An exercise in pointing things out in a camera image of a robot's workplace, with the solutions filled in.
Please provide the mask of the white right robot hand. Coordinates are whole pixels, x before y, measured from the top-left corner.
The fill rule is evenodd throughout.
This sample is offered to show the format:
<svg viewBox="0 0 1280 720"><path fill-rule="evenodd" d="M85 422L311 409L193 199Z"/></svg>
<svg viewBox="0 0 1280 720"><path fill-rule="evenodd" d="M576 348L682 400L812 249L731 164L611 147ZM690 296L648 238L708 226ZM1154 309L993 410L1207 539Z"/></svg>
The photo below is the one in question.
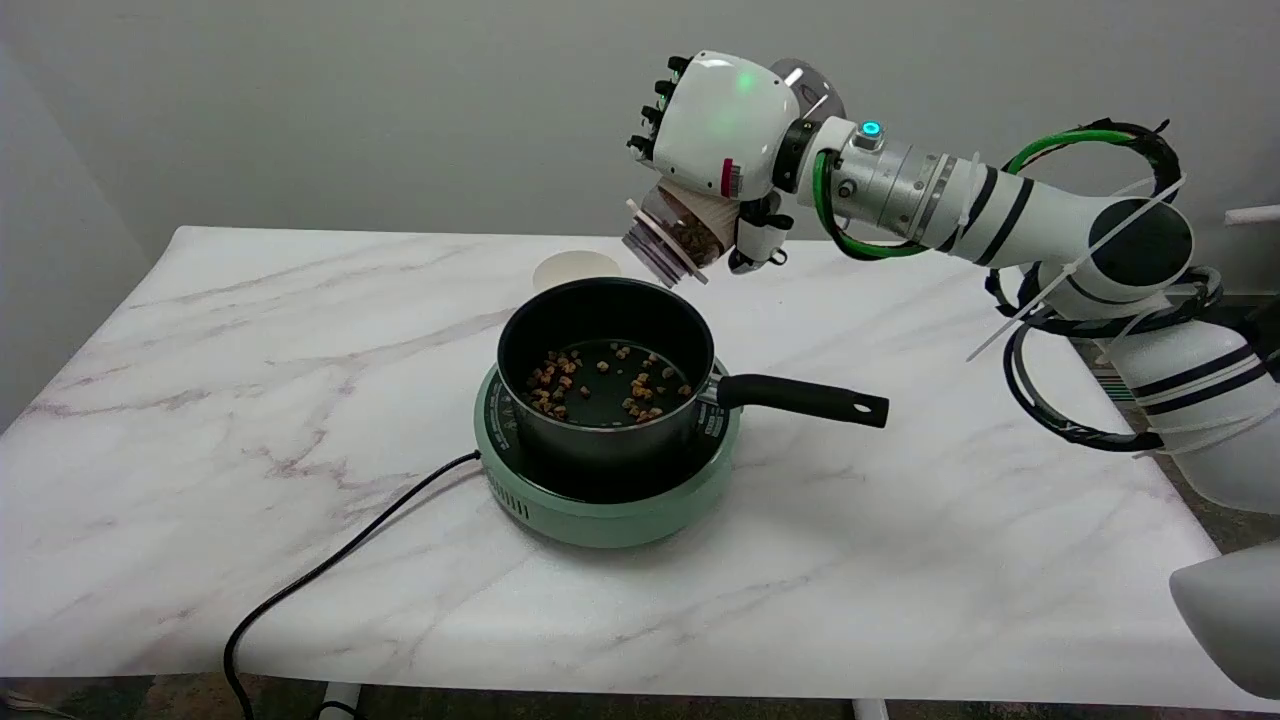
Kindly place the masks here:
<svg viewBox="0 0 1280 720"><path fill-rule="evenodd" d="M658 178L628 202L623 245L666 287L703 281L719 261L735 273L783 264L797 96L769 68L723 53L672 56L668 67L643 109L645 132L627 142Z"/></svg>

